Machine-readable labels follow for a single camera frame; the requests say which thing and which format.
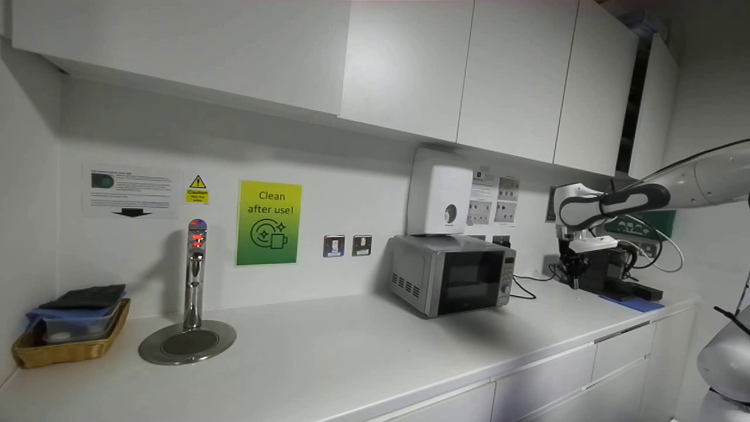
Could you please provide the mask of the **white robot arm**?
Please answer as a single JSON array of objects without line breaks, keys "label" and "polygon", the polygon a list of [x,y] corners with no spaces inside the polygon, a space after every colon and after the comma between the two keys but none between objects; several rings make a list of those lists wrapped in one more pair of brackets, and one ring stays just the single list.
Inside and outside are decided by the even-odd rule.
[{"label": "white robot arm", "polygon": [[718,206],[742,196],[750,196],[750,138],[678,159],[618,192],[584,183],[562,185],[553,195],[553,206],[566,277],[579,285],[595,253],[620,249],[613,233],[591,233],[603,219],[641,210]]}]

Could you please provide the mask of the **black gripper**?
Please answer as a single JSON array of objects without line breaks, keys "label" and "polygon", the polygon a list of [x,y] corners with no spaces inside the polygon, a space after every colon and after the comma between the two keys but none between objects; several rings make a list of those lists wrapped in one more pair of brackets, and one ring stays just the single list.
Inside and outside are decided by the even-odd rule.
[{"label": "black gripper", "polygon": [[599,294],[629,294],[626,273],[635,264],[635,249],[614,236],[559,238],[562,280]]}]

